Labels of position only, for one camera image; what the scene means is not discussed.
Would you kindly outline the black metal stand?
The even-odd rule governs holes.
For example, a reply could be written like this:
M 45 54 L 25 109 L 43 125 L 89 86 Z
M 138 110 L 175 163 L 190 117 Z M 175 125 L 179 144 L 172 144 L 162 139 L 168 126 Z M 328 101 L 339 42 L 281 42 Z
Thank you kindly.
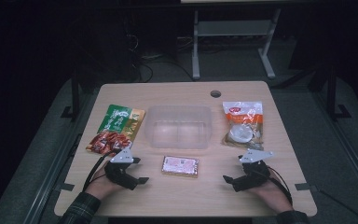
M 74 71 L 71 76 L 71 99 L 72 104 L 64 108 L 61 117 L 75 121 L 80 110 L 79 83 L 77 80 L 76 71 Z
M 326 111 L 333 121 L 338 119 L 349 119 L 351 114 L 345 105 L 336 104 L 337 76 L 334 67 L 330 68 L 327 79 Z

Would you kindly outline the grey metal rail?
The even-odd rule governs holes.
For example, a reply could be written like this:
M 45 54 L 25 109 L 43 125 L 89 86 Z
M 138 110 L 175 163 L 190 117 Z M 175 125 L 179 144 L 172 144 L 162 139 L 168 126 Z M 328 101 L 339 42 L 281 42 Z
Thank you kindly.
M 77 149 L 95 100 L 96 94 L 81 94 L 74 119 L 62 117 L 71 99 L 60 96 L 53 102 L 24 157 L 28 177 L 23 177 L 34 186 L 28 188 L 30 204 L 21 224 L 38 224 L 41 220 L 65 164 Z
M 322 93 L 313 93 L 316 104 L 333 130 L 338 142 L 358 177 L 358 103 L 331 105 L 332 100 Z

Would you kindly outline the orange and white food packet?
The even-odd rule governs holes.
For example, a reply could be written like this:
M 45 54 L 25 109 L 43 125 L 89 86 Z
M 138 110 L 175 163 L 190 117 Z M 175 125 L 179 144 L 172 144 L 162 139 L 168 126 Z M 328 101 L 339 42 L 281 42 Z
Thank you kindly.
M 263 150 L 263 104 L 223 102 L 229 129 L 223 143 L 231 147 Z

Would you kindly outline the person's left hand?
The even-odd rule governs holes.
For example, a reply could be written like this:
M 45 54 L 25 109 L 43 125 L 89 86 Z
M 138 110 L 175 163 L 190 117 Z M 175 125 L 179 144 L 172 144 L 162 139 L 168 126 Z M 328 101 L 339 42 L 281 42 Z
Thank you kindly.
M 106 163 L 94 174 L 85 192 L 102 201 L 109 195 L 122 189 L 120 185 L 111 182 L 105 175 Z

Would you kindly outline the clear plastic container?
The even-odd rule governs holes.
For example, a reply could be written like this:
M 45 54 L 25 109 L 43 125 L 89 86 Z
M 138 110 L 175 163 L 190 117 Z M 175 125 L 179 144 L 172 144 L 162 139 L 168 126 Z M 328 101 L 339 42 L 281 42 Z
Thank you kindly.
M 153 105 L 146 112 L 151 147 L 205 149 L 212 135 L 212 110 L 204 105 Z

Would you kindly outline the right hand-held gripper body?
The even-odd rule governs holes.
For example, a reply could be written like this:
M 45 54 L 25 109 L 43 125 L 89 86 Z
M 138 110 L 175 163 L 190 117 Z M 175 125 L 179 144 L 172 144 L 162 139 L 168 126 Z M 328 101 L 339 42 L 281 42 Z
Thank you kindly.
M 235 191 L 243 191 L 259 187 L 270 177 L 270 171 L 264 162 L 264 159 L 271 158 L 273 153 L 257 149 L 248 149 L 243 154 L 241 162 L 244 176 L 235 178 L 232 186 Z

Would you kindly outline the small pink box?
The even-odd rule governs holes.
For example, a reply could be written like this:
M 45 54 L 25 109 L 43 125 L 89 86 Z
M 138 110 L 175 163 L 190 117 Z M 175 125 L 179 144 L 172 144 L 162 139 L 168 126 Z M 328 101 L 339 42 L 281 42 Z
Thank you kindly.
M 199 160 L 192 158 L 165 156 L 161 172 L 165 175 L 179 175 L 186 177 L 198 177 Z

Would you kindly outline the green and red snack packet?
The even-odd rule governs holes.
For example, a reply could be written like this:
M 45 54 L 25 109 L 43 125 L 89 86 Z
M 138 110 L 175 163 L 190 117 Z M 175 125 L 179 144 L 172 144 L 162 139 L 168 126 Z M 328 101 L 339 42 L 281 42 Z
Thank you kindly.
M 117 150 L 131 147 L 142 122 L 145 111 L 122 105 L 110 105 L 97 135 L 86 146 L 86 150 L 97 154 L 109 153 L 110 157 Z

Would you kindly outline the grey metal table frame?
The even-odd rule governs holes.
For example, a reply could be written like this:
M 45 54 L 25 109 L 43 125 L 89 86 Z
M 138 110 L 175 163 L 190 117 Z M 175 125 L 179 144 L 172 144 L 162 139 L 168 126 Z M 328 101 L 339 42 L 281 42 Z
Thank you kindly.
M 192 78 L 200 79 L 199 38 L 210 36 L 264 36 L 263 48 L 258 49 L 259 58 L 268 78 L 276 77 L 269 61 L 269 47 L 274 36 L 281 10 L 275 10 L 270 20 L 252 21 L 200 21 L 199 12 L 194 14 Z

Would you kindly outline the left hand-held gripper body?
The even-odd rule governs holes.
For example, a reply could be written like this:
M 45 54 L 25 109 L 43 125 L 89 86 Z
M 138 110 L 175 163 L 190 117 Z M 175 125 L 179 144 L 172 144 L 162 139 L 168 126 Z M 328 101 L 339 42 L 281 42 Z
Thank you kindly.
M 138 178 L 126 173 L 126 169 L 135 164 L 132 163 L 132 158 L 135 157 L 132 156 L 129 147 L 121 149 L 104 167 L 106 177 L 125 189 L 134 190 L 138 185 Z

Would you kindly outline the person's right hand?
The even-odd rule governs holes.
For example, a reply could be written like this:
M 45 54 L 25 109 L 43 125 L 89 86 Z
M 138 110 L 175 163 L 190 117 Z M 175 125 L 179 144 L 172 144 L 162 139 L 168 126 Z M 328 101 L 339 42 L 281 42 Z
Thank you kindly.
M 250 189 L 250 192 L 259 197 L 276 214 L 294 210 L 285 194 L 271 180 Z

